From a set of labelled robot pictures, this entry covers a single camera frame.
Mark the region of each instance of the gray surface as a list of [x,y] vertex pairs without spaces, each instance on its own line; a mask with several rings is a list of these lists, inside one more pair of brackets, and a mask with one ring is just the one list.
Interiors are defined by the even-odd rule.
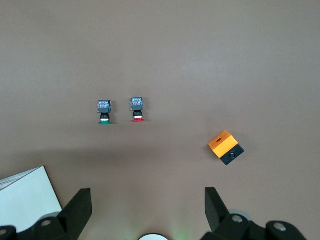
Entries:
[[[63,206],[91,187],[83,240],[199,239],[205,187],[318,239],[319,13],[318,0],[0,1],[0,179],[45,165]],[[222,130],[245,150],[228,166],[208,147]]]

